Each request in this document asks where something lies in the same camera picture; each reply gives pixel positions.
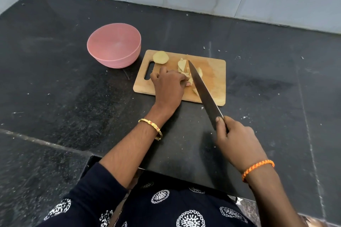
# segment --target dark blue sleeve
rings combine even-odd
[[[126,193],[127,189],[96,163],[38,227],[107,226]]]

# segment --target patterned clothing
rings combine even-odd
[[[139,178],[116,227],[255,226],[224,193],[203,190],[169,177],[151,178],[148,172]],[[126,193],[127,190],[96,163],[38,227],[107,227]]]

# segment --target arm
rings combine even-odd
[[[160,74],[152,73],[150,78],[156,101],[145,118],[161,128],[180,105],[184,87],[189,82],[184,74],[168,72],[165,67],[160,69]],[[39,227],[106,226],[156,135],[151,125],[138,123],[80,179]]]
[[[152,73],[150,78],[154,83],[156,99],[145,118],[161,129],[179,107],[184,87],[189,82],[184,74],[174,70],[168,72],[166,67],[160,69],[160,74]],[[100,160],[100,164],[122,186],[128,187],[156,135],[157,131],[151,125],[141,121]]]
[[[224,116],[224,120],[217,118],[216,130],[217,145],[241,174],[252,165],[268,159],[252,128]],[[279,176],[270,164],[254,169],[246,176],[246,180],[256,198],[263,227],[305,226],[290,204]]]

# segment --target braided orange bracelet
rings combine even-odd
[[[267,164],[267,163],[271,163],[271,165],[272,165],[273,167],[275,167],[275,164],[274,164],[273,161],[271,161],[271,160],[263,160],[263,161],[261,161],[261,162],[259,162],[259,163],[256,163],[256,164],[252,165],[250,168],[248,168],[248,169],[243,173],[243,175],[241,176],[241,180],[242,180],[243,182],[247,182],[247,181],[245,180],[245,177],[246,177],[247,174],[249,174],[249,173],[250,173],[251,171],[253,171],[254,169],[258,168],[259,166],[262,166],[262,165]]]
[[[153,128],[155,128],[156,131],[158,131],[160,136],[155,137],[155,140],[160,140],[162,138],[162,133],[161,133],[159,127],[155,123],[153,123],[153,122],[151,122],[150,120],[147,120],[147,119],[140,119],[139,122],[140,121],[147,122],[149,125],[151,125]]]

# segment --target knife blade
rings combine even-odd
[[[190,66],[191,75],[193,78],[193,82],[195,84],[195,87],[198,91],[198,94],[200,96],[201,102],[207,112],[207,115],[212,123],[212,126],[215,129],[215,118],[216,117],[223,117],[223,114],[220,112],[220,109],[215,104],[210,92],[208,91],[205,83],[203,82],[202,78],[200,77],[198,71],[196,70],[195,66],[192,64],[191,61],[188,60],[188,64]]]

